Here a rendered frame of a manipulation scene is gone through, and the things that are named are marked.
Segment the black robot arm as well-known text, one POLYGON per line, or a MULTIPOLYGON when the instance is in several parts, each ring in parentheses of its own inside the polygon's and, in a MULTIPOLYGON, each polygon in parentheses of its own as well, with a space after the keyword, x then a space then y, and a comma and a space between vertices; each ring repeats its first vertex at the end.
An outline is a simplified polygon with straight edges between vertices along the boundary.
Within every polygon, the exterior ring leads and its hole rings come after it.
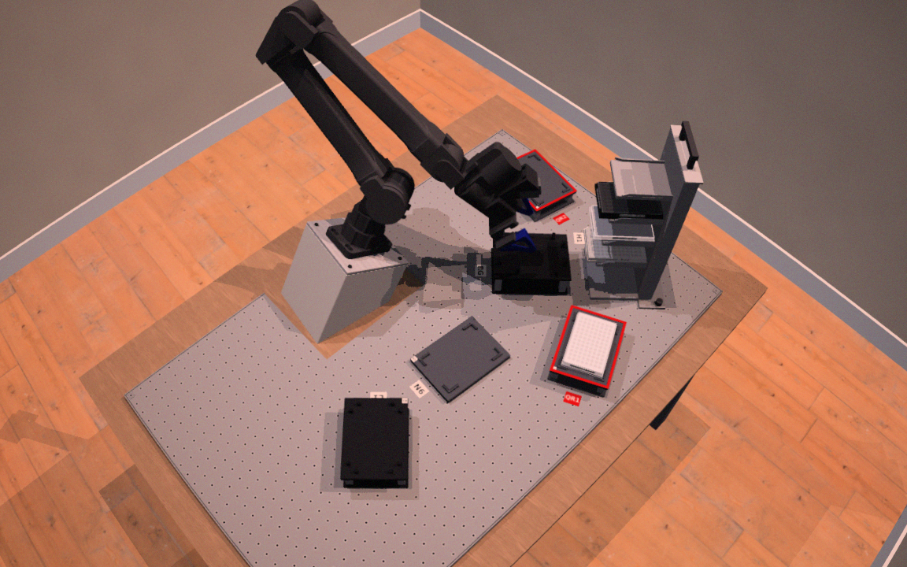
POLYGON ((471 159, 464 157, 463 148, 419 113, 358 53, 313 0, 298 0, 275 16, 256 57, 291 89, 365 195, 348 213, 346 223, 330 226, 325 232, 346 258, 390 251, 392 242, 384 235, 385 224, 406 219, 415 183, 407 171, 395 168, 368 142, 303 48, 398 136, 433 179, 454 189, 472 207, 488 203, 494 187, 492 203, 485 209, 505 221, 516 214, 515 198, 539 198, 540 177, 531 166, 520 165, 501 143, 489 145, 471 159))

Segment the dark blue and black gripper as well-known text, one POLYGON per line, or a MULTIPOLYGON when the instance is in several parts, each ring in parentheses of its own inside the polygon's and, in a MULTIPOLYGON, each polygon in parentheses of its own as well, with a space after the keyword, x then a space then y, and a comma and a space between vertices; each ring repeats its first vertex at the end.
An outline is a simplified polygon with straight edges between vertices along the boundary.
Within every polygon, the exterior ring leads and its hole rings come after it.
POLYGON ((517 212, 527 216, 534 214, 528 198, 523 198, 523 202, 527 209, 522 208, 522 198, 515 198, 517 209, 516 214, 509 217, 505 221, 500 221, 497 217, 495 217, 485 209, 490 203, 492 203, 495 191, 496 189, 492 191, 492 196, 489 198, 488 203, 483 205, 483 207, 475 208, 489 218, 489 235, 492 237, 492 239, 494 239, 494 245, 496 245, 496 248, 500 251, 523 251, 532 254, 532 252, 536 251, 536 247, 534 246, 534 242, 532 242, 531 237, 528 235, 525 228, 517 231, 516 233, 512 231, 508 235, 505 235, 505 230, 507 228, 514 229, 518 226, 519 223, 517 222, 517 212), (525 241, 527 246, 529 247, 514 244, 515 242, 523 241, 525 241))

